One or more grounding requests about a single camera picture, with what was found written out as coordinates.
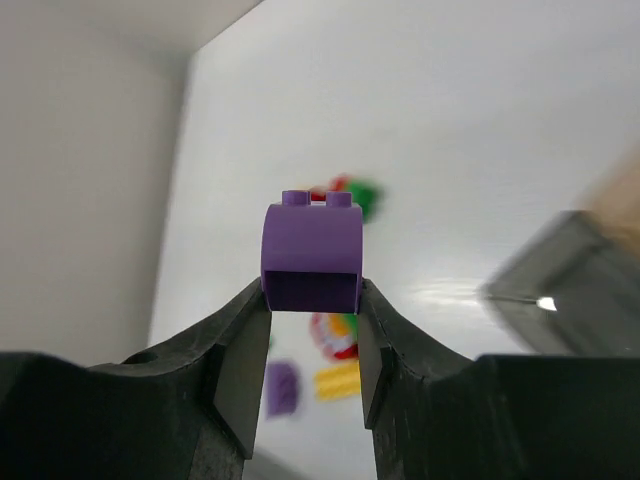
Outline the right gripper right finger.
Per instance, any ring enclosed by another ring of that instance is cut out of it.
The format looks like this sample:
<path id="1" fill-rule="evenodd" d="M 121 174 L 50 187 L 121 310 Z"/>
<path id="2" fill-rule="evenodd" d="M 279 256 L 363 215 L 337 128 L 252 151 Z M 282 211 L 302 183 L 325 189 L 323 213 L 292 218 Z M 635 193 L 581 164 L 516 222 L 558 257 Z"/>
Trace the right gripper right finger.
<path id="1" fill-rule="evenodd" d="M 381 479 L 635 479 L 633 358 L 466 358 L 362 286 L 361 395 Z"/>

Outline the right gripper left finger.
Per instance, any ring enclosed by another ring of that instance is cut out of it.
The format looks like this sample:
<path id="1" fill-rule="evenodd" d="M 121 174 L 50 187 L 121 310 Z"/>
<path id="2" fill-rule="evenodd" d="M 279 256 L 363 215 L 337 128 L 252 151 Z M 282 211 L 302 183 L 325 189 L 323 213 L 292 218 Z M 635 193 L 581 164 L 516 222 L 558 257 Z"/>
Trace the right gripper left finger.
<path id="1" fill-rule="evenodd" d="M 271 328 L 259 281 L 120 364 L 1 356 L 5 479 L 238 479 Z"/>

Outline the purple arch lego piece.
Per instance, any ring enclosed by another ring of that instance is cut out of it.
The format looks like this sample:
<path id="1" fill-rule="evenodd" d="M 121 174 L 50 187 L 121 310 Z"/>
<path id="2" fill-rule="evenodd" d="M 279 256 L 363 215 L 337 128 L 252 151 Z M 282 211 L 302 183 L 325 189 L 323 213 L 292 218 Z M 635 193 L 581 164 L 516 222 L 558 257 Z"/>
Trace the purple arch lego piece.
<path id="1" fill-rule="evenodd" d="M 271 361 L 265 370 L 266 417 L 290 416 L 301 402 L 301 378 L 298 366 L 290 360 Z"/>

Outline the red flower lego piece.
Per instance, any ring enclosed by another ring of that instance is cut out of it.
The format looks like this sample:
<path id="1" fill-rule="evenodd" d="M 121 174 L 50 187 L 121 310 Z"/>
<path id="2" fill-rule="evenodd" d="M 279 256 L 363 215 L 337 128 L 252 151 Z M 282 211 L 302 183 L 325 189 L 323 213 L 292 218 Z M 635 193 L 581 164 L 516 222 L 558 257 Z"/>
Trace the red flower lego piece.
<path id="1" fill-rule="evenodd" d="M 330 361 L 358 357 L 358 327 L 355 314 L 313 313 L 310 333 L 317 347 Z"/>

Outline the purple round lego piece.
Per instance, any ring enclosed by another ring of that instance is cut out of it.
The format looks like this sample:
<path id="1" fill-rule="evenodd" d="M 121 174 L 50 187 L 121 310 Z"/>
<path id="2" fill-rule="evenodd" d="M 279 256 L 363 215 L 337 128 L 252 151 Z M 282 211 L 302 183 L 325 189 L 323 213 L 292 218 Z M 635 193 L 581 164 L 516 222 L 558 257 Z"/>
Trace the purple round lego piece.
<path id="1" fill-rule="evenodd" d="M 285 190 L 268 207 L 261 244 L 261 284 L 273 312 L 354 314 L 363 268 L 363 214 L 349 192 L 313 202 Z"/>

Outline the red green lego block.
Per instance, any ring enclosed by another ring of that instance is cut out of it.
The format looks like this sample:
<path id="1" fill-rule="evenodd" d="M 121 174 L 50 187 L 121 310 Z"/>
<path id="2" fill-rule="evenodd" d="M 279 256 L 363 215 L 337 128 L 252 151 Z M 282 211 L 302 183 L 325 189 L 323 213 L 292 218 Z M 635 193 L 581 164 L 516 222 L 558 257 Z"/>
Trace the red green lego block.
<path id="1" fill-rule="evenodd" d="M 349 192 L 352 202 L 360 206 L 365 223 L 370 223 L 375 218 L 385 196 L 384 189 L 377 183 L 363 177 L 342 174 L 331 179 L 327 185 L 312 187 L 311 201 L 325 201 L 329 191 Z"/>

